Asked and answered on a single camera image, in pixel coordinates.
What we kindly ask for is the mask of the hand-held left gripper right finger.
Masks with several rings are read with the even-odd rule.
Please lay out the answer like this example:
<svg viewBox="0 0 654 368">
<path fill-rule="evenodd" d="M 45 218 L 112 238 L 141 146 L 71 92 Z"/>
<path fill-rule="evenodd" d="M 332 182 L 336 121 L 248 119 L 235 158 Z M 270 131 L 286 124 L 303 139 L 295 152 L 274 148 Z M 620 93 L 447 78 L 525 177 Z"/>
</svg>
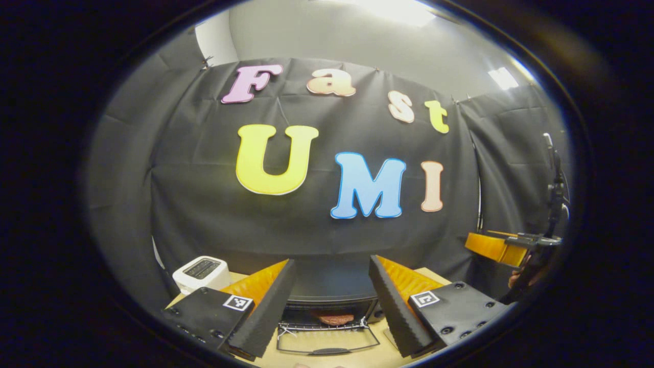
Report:
<svg viewBox="0 0 654 368">
<path fill-rule="evenodd" d="M 378 255 L 368 274 L 403 357 L 466 341 L 509 308 L 465 282 L 440 283 Z"/>
</svg>

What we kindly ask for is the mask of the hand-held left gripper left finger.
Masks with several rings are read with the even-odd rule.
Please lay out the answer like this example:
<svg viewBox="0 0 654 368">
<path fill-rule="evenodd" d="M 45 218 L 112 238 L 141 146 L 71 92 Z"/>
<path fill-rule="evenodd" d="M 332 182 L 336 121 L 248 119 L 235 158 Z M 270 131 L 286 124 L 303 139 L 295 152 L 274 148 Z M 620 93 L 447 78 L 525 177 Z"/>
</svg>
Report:
<svg viewBox="0 0 654 368">
<path fill-rule="evenodd" d="M 296 279 L 296 262 L 280 261 L 220 290 L 201 287 L 162 311 L 166 324 L 206 352 L 261 358 Z"/>
</svg>

